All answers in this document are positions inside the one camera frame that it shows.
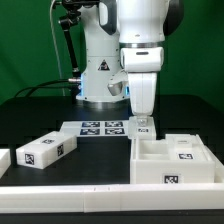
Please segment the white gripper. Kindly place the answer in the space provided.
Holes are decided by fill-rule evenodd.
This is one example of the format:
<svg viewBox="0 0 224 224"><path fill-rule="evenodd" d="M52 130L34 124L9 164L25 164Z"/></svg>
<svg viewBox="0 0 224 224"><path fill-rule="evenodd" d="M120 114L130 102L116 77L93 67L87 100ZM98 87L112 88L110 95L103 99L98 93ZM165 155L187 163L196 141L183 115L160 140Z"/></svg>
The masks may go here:
<svg viewBox="0 0 224 224"><path fill-rule="evenodd" d="M146 126L154 109L156 93L156 73L129 73L128 84L132 113L139 126Z"/></svg>

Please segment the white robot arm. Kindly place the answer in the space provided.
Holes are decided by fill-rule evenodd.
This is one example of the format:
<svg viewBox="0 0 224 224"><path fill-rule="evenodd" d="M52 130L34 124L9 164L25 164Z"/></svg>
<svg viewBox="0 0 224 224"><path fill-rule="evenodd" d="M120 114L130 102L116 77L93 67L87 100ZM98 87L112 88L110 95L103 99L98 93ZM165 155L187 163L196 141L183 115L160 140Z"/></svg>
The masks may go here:
<svg viewBox="0 0 224 224"><path fill-rule="evenodd" d="M78 99L95 107L128 98L136 123L153 112L162 42L180 25L183 0L99 0L81 7L87 65Z"/></svg>

